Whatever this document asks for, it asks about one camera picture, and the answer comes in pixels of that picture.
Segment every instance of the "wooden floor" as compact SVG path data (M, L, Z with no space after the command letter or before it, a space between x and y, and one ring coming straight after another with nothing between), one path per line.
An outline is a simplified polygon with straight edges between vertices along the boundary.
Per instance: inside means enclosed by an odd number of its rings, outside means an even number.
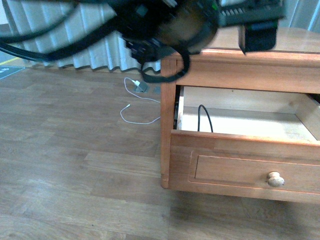
M26 69L0 81L0 239L318 240L320 206L160 187L158 103L136 74ZM150 87L146 97L159 99Z

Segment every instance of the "white charging cable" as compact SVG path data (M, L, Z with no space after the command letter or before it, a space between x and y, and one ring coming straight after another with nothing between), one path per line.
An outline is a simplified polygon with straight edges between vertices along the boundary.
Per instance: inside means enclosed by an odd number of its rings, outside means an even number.
M135 96L135 97L137 97L137 98L139 98L139 99L145 99L145 100L150 100L150 101L153 101L153 102L156 102L156 103L160 103L159 101L157 101L157 100L155 100L155 99L147 98L147 97L141 97L141 96L138 96L138 95L134 94L133 92L129 91L128 88L127 88L126 80L132 81L132 82L134 83L134 85L136 85L137 87L139 87L140 82L139 82L139 81L134 81L134 80L132 80L132 79L129 78L129 77L125 77L124 80L123 80L123 83L124 83L125 90L126 90L128 93L132 94L133 96ZM124 108L120 111L120 116L121 116L121 118L123 119L123 121L125 121L125 122L128 123L128 124L148 125L148 124L153 124L155 121L157 121L157 120L160 119L160 117L157 117L156 119L154 119L153 121L150 121L150 122L134 122L134 121L128 121L128 120L126 120L126 119L124 118L124 116L122 115L122 112L123 112L124 110L126 110L127 108L129 108L130 106L131 106L131 105L128 104L126 107L124 107Z

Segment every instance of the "curtain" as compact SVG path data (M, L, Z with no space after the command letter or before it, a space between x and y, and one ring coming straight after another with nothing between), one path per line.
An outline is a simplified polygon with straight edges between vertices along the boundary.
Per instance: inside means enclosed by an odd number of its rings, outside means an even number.
M6 16L13 33L27 33L41 29L59 19L68 11L67 3L50 3L46 1L2 0ZM77 12L65 24L50 34L36 40L26 41L19 47L35 52L47 52L71 43L114 15L107 4L81 4ZM119 68L121 71L140 68L140 64L130 56L125 41L118 32L114 32L102 41L54 64L58 67L73 65L75 68L90 66L92 69L107 67L109 70ZM148 63L146 68L160 70L160 61Z
M223 5L230 5L243 0L221 0ZM65 13L69 6L65 3L32 2L2 0L13 33L35 31L44 25L52 23ZM280 21L281 27L303 28L320 33L320 0L286 0L287 17ZM71 43L90 32L95 26L104 22L114 14L108 5L81 5L76 14L62 27L47 36L37 40L24 42L20 47L30 51L46 52L59 46ZM73 57L55 63L59 67L73 65L75 68L90 66L92 69L108 67L122 71L139 68L137 61L130 57L130 51L125 47L125 41L115 32ZM159 71L160 62L149 63Z

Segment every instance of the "drawer knob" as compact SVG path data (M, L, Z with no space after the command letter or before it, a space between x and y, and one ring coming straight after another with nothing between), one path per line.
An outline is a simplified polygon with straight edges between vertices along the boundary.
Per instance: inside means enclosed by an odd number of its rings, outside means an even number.
M268 180L267 180L269 186L278 188L285 184L285 180L280 177L280 173L273 171L268 174Z

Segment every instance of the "drawer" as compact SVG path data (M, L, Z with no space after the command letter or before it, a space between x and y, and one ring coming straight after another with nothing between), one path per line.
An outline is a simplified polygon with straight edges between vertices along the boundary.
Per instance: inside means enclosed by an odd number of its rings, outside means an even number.
M320 203L320 105L307 94L181 87L169 188ZM198 106L204 105L198 128ZM272 185L279 173L284 184Z

